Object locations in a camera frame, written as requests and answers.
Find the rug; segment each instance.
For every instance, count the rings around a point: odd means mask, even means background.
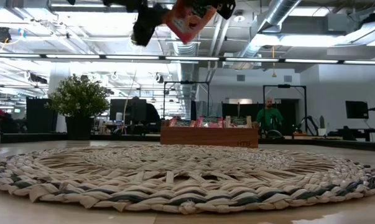
[[[342,202],[375,194],[375,169],[310,152],[142,145],[0,159],[0,190],[31,202],[191,214]]]

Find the wooden box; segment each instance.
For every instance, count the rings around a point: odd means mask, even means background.
[[[257,139],[257,128],[169,127],[169,122],[164,121],[160,143],[257,148]]]

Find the snack package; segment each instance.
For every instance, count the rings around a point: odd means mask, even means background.
[[[246,118],[226,116],[225,128],[252,128],[251,116]]]
[[[195,127],[195,121],[189,120],[177,120],[176,118],[172,118],[169,123],[170,127]]]
[[[200,116],[197,121],[199,128],[223,128],[223,118],[204,118]]]
[[[168,27],[186,44],[205,27],[215,12],[214,7],[202,5],[201,0],[178,0],[165,20]]]

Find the green plant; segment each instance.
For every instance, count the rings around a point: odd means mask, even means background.
[[[325,128],[325,120],[322,115],[320,116],[320,128]]]
[[[49,94],[49,108],[64,116],[90,118],[109,108],[106,88],[100,81],[81,79],[75,74],[60,81],[56,90]]]

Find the computer monitor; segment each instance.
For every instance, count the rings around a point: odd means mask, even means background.
[[[116,120],[118,112],[124,113],[125,99],[112,99],[110,101],[110,120]],[[126,123],[128,121],[146,120],[146,100],[128,100],[125,112]]]
[[[346,101],[346,115],[349,119],[368,119],[367,102]]]

